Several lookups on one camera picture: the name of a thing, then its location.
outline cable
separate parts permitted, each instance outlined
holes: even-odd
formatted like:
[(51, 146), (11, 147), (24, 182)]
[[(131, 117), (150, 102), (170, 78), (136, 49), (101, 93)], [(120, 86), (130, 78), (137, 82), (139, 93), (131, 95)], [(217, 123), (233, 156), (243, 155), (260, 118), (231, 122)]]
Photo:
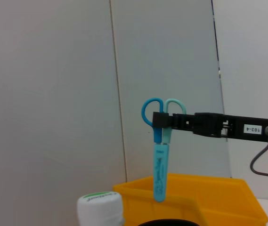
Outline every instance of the cable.
[(250, 163), (250, 169), (252, 170), (253, 173), (257, 174), (257, 175), (261, 175), (261, 176), (266, 176), (268, 177), (268, 173), (262, 173), (262, 172), (258, 172), (254, 169), (254, 163), (256, 162), (256, 160), (258, 160), (259, 157), (261, 157), (266, 151), (268, 150), (268, 145), (261, 151), (259, 152), (251, 161)]

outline white container lid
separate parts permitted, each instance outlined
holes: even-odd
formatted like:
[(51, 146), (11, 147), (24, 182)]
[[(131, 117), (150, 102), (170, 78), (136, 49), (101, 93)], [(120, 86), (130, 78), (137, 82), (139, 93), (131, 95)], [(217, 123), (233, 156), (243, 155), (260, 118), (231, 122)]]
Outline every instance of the white container lid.
[(121, 195), (117, 192), (88, 194), (77, 201), (80, 226), (119, 226), (123, 222)]

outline yellow bin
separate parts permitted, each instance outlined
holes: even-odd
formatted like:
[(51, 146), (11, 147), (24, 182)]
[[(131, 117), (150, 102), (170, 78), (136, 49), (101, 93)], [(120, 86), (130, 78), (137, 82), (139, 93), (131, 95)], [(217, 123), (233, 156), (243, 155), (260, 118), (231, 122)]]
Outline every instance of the yellow bin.
[(122, 195), (125, 226), (155, 219), (200, 226), (265, 226), (268, 217), (244, 180), (169, 174), (164, 202), (153, 199), (153, 178), (114, 186)]

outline scissor blade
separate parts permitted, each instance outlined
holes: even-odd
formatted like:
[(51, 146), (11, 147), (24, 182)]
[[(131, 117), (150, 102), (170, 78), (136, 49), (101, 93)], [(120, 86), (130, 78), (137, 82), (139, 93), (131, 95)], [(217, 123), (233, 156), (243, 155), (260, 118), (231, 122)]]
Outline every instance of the scissor blade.
[(163, 202), (166, 196), (169, 145), (154, 145), (154, 199)]

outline blue scissors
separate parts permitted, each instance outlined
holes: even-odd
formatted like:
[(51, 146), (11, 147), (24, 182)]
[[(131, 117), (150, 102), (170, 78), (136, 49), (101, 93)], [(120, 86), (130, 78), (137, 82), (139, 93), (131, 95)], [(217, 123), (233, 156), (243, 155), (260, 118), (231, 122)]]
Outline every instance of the blue scissors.
[(151, 98), (143, 104), (141, 110), (143, 120), (154, 130), (154, 199), (157, 202), (163, 202), (166, 195), (169, 143), (171, 142), (172, 128), (155, 128), (153, 127), (153, 123), (146, 118), (146, 107), (149, 103), (154, 101), (159, 102), (159, 112), (167, 113), (168, 104), (171, 102), (178, 104), (181, 107), (183, 114), (186, 114), (186, 108), (176, 99), (166, 100), (163, 108), (163, 101), (160, 98)]

